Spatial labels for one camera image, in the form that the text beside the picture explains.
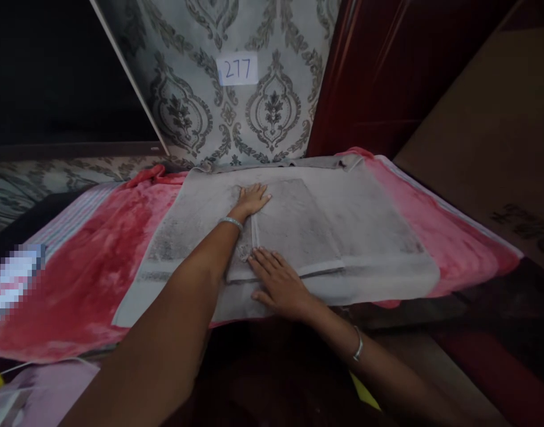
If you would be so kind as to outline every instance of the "damask wallpaper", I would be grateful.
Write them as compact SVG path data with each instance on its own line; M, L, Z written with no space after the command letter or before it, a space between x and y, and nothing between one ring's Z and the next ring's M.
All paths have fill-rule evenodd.
M302 157L340 0L99 0L170 157L0 163L0 230L50 193L184 168ZM221 87L215 59L257 52L257 85Z

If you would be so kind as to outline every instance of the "paper label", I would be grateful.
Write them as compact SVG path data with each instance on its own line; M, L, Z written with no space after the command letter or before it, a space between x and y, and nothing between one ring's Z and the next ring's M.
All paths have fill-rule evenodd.
M226 53L217 58L220 86L239 86L258 83L258 55L256 52Z

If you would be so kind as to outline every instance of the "gray towel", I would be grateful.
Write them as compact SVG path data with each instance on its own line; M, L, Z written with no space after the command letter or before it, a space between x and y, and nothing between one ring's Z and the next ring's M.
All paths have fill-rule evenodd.
M269 185L272 200L246 223L213 321L261 317L260 284L244 262L252 246L278 250L308 289L341 305L425 296L440 274L359 156L322 167L192 170L149 244L113 324L131 326L166 278L234 206L240 186Z

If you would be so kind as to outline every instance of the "hand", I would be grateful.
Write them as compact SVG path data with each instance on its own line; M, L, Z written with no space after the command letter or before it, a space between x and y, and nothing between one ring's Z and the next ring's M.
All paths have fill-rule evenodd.
M240 217L239 221L244 222L248 216L258 212L272 198L272 195L262 197L267 188L268 186L260 186L260 184L254 184L248 188L240 188L240 197L236 206L232 209L231 215L236 214Z
M307 321L325 304L309 293L295 270L277 252L254 248L248 262L266 291L254 291L252 299L290 320Z

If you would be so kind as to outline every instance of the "number 277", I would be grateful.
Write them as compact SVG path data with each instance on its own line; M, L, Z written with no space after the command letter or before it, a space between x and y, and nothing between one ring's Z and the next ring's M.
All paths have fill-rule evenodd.
M240 77L240 61L247 62L246 66L246 78L248 78L248 72L250 71L250 59L235 59L233 63L236 64L236 75ZM226 72L226 77L234 77L234 67L230 65L228 61L224 61L228 64L228 71Z

